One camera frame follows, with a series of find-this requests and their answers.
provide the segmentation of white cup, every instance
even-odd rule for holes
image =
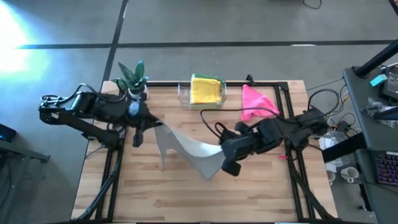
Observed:
[[[329,180],[329,185],[333,185],[333,181],[336,179],[336,174],[334,172],[328,172],[328,180]]]
[[[348,183],[352,184],[354,179],[359,177],[359,172],[354,167],[347,167],[340,171],[340,175],[343,179],[347,180]]]

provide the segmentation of keyboard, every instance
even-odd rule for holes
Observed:
[[[377,181],[380,184],[398,186],[398,154],[374,152],[373,155],[376,161]]]

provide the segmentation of concrete floor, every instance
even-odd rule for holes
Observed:
[[[121,5],[122,0],[0,1],[0,24],[10,24],[1,27],[6,35],[0,35],[0,123],[19,132],[16,144],[51,155],[48,164],[31,164],[29,178],[18,189],[11,223],[70,218],[87,141],[69,127],[42,123],[39,97],[67,96],[79,83],[99,90],[109,48],[10,47],[110,44]],[[391,40],[398,36],[397,22],[387,0],[324,1],[319,10],[293,0],[130,0],[119,43]],[[143,58],[152,80],[178,80],[193,72],[241,80],[250,73],[257,80],[304,80],[311,88],[341,78],[341,69],[361,65],[385,47],[347,43],[117,49],[113,68],[105,77],[121,76],[117,62],[133,66]],[[340,81],[328,88],[339,91],[342,86]],[[333,104],[326,97],[314,98],[313,104],[326,111]],[[350,102],[333,119],[346,112],[353,112]],[[358,186],[337,182],[332,191],[340,218],[376,222],[357,209],[362,204]]]

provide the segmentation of wire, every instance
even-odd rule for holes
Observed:
[[[340,120],[337,122],[337,126],[340,124],[340,122],[343,120],[343,118],[345,117],[345,116],[347,116],[347,115],[351,115],[353,118],[354,118],[354,121],[351,123],[351,124],[349,124],[350,126],[352,126],[352,125],[354,125],[355,124],[355,122],[356,122],[356,118],[355,118],[355,115],[353,114],[353,113],[345,113],[341,118],[340,118]]]
[[[9,181],[9,183],[8,183],[8,190],[7,190],[6,195],[5,195],[4,198],[3,198],[2,202],[0,203],[0,210],[1,210],[2,206],[4,205],[4,203],[6,202],[6,199],[8,198],[8,195],[10,194],[10,191],[11,191],[11,183],[12,183],[12,179],[11,179],[11,166],[10,166],[10,163],[9,163],[8,161],[7,161],[7,166],[8,166],[8,178],[7,178],[7,180]],[[4,184],[1,186],[0,190],[5,186],[7,180],[6,180],[6,181],[4,182]]]
[[[221,136],[223,133],[222,133],[221,131],[219,131],[219,129],[217,128],[217,125],[221,126],[224,130],[227,129],[227,128],[226,128],[225,125],[223,125],[223,124],[220,123],[220,122],[216,122],[216,123],[214,124],[214,129],[216,129],[216,131],[218,132],[218,134],[220,134],[220,136]]]
[[[335,83],[335,82],[338,82],[338,81],[342,81],[343,79],[344,79],[344,78],[340,78],[340,79],[337,79],[337,80],[335,80],[335,81],[332,81],[332,82],[330,82],[330,83],[326,83],[326,84],[318,85],[318,86],[315,86],[315,87],[312,87],[312,88],[306,89],[306,91],[310,91],[310,90],[313,90],[313,89],[315,89],[315,88],[323,87],[323,86],[325,86],[325,85],[329,85],[329,84],[332,84],[332,83]]]
[[[343,85],[343,87],[341,87],[341,89],[340,89],[340,103],[341,103],[341,105],[340,105],[340,108],[338,108],[338,110],[337,110],[337,112],[334,114],[334,115],[336,115],[336,114],[338,114],[338,113],[341,113],[343,110],[344,110],[344,102],[346,101],[346,99],[347,98],[344,98],[343,99],[343,96],[342,96],[342,91],[343,91],[343,89],[344,89],[344,87],[346,87],[347,85]]]
[[[333,93],[333,94],[335,94],[336,97],[337,97],[336,105],[335,105],[330,111],[328,111],[327,113],[324,113],[324,115],[329,115],[329,114],[331,114],[334,110],[336,110],[336,108],[338,107],[338,104],[339,104],[339,100],[338,100],[338,99],[339,99],[339,95],[338,95],[338,93],[337,93],[335,90],[332,90],[332,89],[322,89],[322,90],[318,90],[318,91],[312,93],[311,96],[310,96],[310,98],[308,99],[308,105],[307,105],[307,109],[308,109],[308,110],[310,109],[310,106],[312,106],[312,105],[311,105],[311,100],[312,100],[312,98],[313,98],[316,94],[321,93],[321,92],[324,92],[324,91],[328,91],[328,92],[330,92],[330,93]]]
[[[309,4],[305,3],[305,0],[303,0],[303,5],[309,7],[310,9],[320,9],[322,6],[322,0],[319,0],[319,6],[317,7],[310,6]]]
[[[98,151],[100,149],[103,149],[103,148],[105,148],[105,146],[100,146],[99,148],[97,148],[94,151],[90,152],[89,154],[86,155],[85,159],[87,159],[87,157],[90,156],[92,153],[94,153],[94,152],[96,152],[96,151]]]
[[[326,170],[326,172],[330,172],[330,173],[334,173],[334,174],[339,174],[339,173],[337,173],[337,172],[333,172],[333,171],[330,171],[330,170]],[[373,186],[379,187],[379,188],[381,188],[381,189],[384,189],[384,190],[386,190],[386,191],[388,191],[388,192],[390,192],[390,193],[393,193],[393,194],[396,194],[396,195],[398,195],[398,192],[396,192],[396,191],[393,191],[393,190],[391,190],[391,189],[388,189],[387,187],[383,187],[383,186],[381,186],[380,184],[371,183],[371,182],[369,182],[369,181],[366,181],[366,180],[363,180],[363,179],[361,179],[361,178],[358,178],[358,177],[352,177],[352,176],[350,176],[350,175],[346,175],[346,174],[341,174],[341,173],[340,173],[340,175],[344,175],[344,176],[347,176],[347,177],[354,178],[354,179],[356,179],[356,180],[360,180],[360,181],[362,181],[362,182],[365,182],[365,183],[367,183],[367,184],[370,184],[370,185],[373,185]]]
[[[318,150],[321,150],[321,151],[322,151],[322,149],[319,148],[318,146],[314,146],[313,144],[308,144],[308,145],[311,146],[311,147],[313,147],[313,148],[315,148],[315,149],[318,149]]]
[[[69,100],[71,100],[78,93],[79,89],[83,86],[89,88],[96,96],[99,96],[99,93],[97,91],[95,91],[93,87],[91,87],[90,85],[87,85],[86,83],[81,83],[77,86],[77,89],[75,90],[75,92],[67,98],[62,98],[62,97],[56,96],[56,95],[44,95],[41,97],[41,100],[46,103],[66,103]]]
[[[126,86],[127,86],[127,83],[126,83],[126,81],[124,81],[121,78],[117,78],[116,79],[116,85],[119,88],[119,94],[120,93],[124,93],[124,92],[125,92],[125,94],[120,99],[118,99],[116,101],[106,100],[106,102],[108,102],[108,103],[119,103],[119,102],[123,101],[124,99],[126,99],[126,97],[128,95],[128,92],[127,92],[127,90],[123,91],[123,89],[121,88],[119,82],[123,82]],[[78,91],[83,86],[89,88],[91,90],[91,92],[94,93],[98,98],[101,97],[101,94],[99,92],[97,92],[93,87],[91,87],[90,85],[88,85],[86,83],[81,83],[81,84],[79,84],[77,86],[77,89],[75,90],[75,92],[72,95],[70,95],[69,97],[63,98],[63,97],[57,96],[57,95],[44,95],[44,96],[41,97],[41,100],[44,103],[66,103],[66,102],[70,101],[71,99],[73,99],[77,94],[81,93],[81,92],[78,92]]]
[[[244,110],[265,110],[265,111],[268,111],[268,112],[272,113],[273,115],[275,115],[277,118],[281,119],[282,121],[286,121],[286,122],[288,122],[288,123],[296,123],[296,122],[293,122],[293,121],[287,121],[286,119],[280,117],[279,114],[273,112],[272,110],[267,109],[267,108],[262,108],[262,107],[241,108],[241,109],[203,109],[203,110],[200,111],[200,118],[201,118],[201,121],[203,122],[203,124],[205,124],[205,126],[206,126],[216,137],[218,137],[219,139],[222,139],[220,131],[217,130],[217,131],[219,132],[219,134],[220,134],[220,135],[218,135],[218,134],[209,126],[209,124],[205,121],[205,118],[203,117],[203,112],[205,112],[205,111],[244,111]]]

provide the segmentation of wooden tabletop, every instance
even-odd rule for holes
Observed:
[[[287,82],[294,113],[301,114],[308,100],[304,82]],[[276,102],[273,87],[254,89]],[[114,83],[104,82],[102,92],[117,94],[118,89]],[[199,111],[180,107],[177,87],[150,87],[149,92],[147,104],[152,114],[171,128],[181,129],[182,133],[196,140],[217,144],[217,138],[201,122]],[[241,108],[242,88],[228,87],[227,92],[223,108]],[[239,112],[204,113],[210,126],[219,121],[230,129],[239,121],[239,115]],[[95,125],[102,128],[106,126],[99,122],[95,122]],[[154,130],[145,131],[144,143],[138,148],[132,147],[133,134],[134,130],[130,129],[124,146],[115,222],[297,221],[287,161],[279,159],[280,155],[285,154],[283,145],[240,161],[242,169],[238,177],[220,170],[206,181],[199,171],[173,150],[168,151],[165,171],[161,172]],[[87,153],[98,147],[98,142],[90,142]],[[308,147],[303,151],[303,156],[312,192],[328,212],[337,217],[321,152]],[[81,215],[98,193],[105,158],[106,150],[102,149],[86,159],[72,218]],[[300,198],[306,213],[302,191]],[[105,211],[108,210],[108,200],[109,193]]]

